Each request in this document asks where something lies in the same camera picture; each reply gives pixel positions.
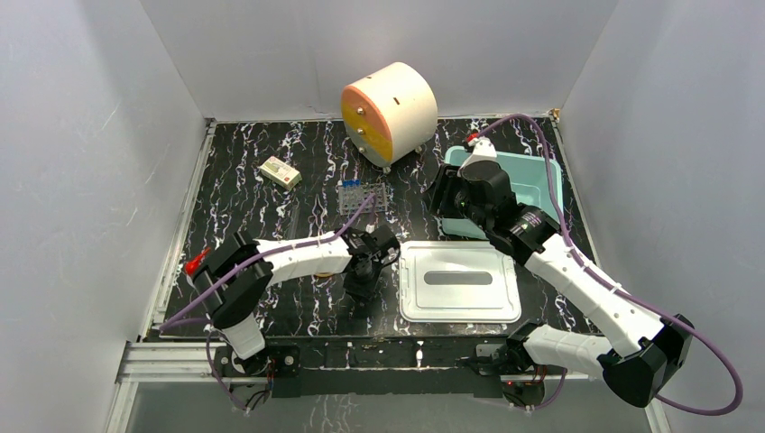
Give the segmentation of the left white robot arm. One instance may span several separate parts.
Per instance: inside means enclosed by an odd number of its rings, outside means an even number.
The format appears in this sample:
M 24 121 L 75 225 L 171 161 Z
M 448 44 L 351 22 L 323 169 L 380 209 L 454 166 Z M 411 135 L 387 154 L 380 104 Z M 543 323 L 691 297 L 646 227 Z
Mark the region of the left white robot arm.
M 187 279 L 203 301 L 213 328 L 235 353 L 235 364 L 248 375 L 268 367 L 265 338 L 254 316 L 272 285 L 318 274 L 342 275 L 346 294 L 358 302 L 374 297 L 383 268 L 398 260 L 401 244 L 388 226 L 368 233 L 349 227 L 289 241 L 254 239 L 246 232 L 227 238 L 217 249 L 187 264 Z

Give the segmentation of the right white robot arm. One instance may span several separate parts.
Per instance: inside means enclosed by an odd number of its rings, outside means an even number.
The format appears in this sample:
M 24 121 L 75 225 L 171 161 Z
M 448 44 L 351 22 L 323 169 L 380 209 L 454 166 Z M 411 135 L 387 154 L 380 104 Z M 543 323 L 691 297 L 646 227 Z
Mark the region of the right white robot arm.
M 569 247 L 559 223 L 541 208 L 519 202 L 508 174 L 495 161 L 461 169 L 443 165 L 426 191 L 437 217 L 465 218 L 490 245 L 550 284 L 599 329 L 579 334 L 531 321 L 506 340 L 493 363 L 519 373 L 555 365 L 605 381 L 632 406 L 647 406 L 684 363 L 689 321 L 642 309 L 595 280 L 595 266 Z

